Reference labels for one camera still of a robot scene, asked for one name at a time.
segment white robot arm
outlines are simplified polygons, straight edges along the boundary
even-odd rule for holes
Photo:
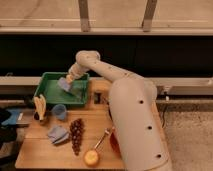
[[[69,79],[78,79],[88,70],[112,82],[109,107],[126,169],[171,171],[165,167],[168,154],[151,112],[156,86],[140,75],[100,61],[97,51],[78,52]]]

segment blue cloth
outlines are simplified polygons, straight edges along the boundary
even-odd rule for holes
[[[47,136],[53,144],[59,144],[69,138],[69,132],[60,125],[54,125]]]
[[[3,125],[3,126],[16,125],[18,117],[21,113],[21,110],[20,109],[7,109],[7,111],[11,113],[11,116],[7,120],[2,122],[1,125]]]

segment wooden table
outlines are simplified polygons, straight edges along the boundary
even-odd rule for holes
[[[109,86],[110,83],[104,79],[91,79],[89,83],[88,103],[84,108],[71,109],[66,121],[59,121],[51,115],[48,115],[48,122],[45,125],[40,125],[38,121],[33,120],[27,130],[25,140],[17,158],[16,168],[89,169],[83,162],[84,152],[97,143],[106,128],[112,126],[108,114],[108,105],[106,104]],[[102,93],[101,104],[94,104],[94,92]],[[155,105],[153,106],[153,113],[158,123],[162,140],[166,146],[166,139]],[[79,156],[74,155],[70,141],[54,146],[46,135],[53,124],[62,125],[69,130],[70,123],[77,118],[83,119],[86,130],[83,135]],[[122,159],[114,153],[110,146],[109,137],[99,146],[98,151],[101,155],[101,160],[96,169],[124,168]]]

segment grapes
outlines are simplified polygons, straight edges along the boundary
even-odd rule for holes
[[[82,119],[76,119],[70,124],[72,149],[76,156],[79,155],[82,136],[84,132],[84,122]]]

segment green basket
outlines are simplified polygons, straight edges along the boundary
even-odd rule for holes
[[[87,91],[89,74],[84,74],[80,79],[74,80],[74,87],[81,87],[82,91],[79,95],[67,93],[58,85],[58,80],[61,77],[66,77],[65,72],[45,72],[42,75],[41,81],[34,94],[38,96],[43,94],[46,98],[47,107],[52,107],[56,104],[64,104],[67,107],[83,107],[87,103]]]

